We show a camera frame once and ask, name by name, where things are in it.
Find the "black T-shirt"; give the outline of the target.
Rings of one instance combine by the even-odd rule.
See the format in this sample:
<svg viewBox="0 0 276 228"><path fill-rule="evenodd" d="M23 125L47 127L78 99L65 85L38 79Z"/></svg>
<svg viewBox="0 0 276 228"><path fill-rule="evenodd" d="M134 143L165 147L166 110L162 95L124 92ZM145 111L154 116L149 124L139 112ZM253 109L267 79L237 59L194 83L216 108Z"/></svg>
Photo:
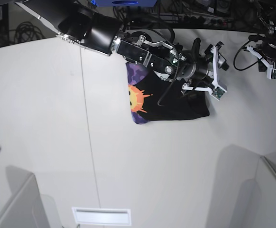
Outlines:
<svg viewBox="0 0 276 228"><path fill-rule="evenodd" d="M182 82L176 81L160 101L170 83L161 80L143 65L126 63L128 94L133 121L146 124L150 121L194 120L210 115L204 92L181 93Z"/></svg>

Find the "blue box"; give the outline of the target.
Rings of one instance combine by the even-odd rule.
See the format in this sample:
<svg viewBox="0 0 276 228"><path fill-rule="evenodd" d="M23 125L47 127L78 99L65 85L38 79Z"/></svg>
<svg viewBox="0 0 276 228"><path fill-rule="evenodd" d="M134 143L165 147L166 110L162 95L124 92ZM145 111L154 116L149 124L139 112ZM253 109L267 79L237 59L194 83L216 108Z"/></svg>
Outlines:
<svg viewBox="0 0 276 228"><path fill-rule="evenodd" d="M95 5L97 8L154 7L157 0L88 0L87 2Z"/></svg>

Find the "black monitor stand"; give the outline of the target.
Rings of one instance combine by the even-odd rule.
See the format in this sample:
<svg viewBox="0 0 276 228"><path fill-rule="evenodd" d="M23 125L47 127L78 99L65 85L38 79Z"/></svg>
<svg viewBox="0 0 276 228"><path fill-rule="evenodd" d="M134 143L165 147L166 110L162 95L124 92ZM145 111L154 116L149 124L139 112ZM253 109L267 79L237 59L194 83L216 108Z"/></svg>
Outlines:
<svg viewBox="0 0 276 228"><path fill-rule="evenodd" d="M9 5L7 3L0 4L0 35L9 43Z"/></svg>

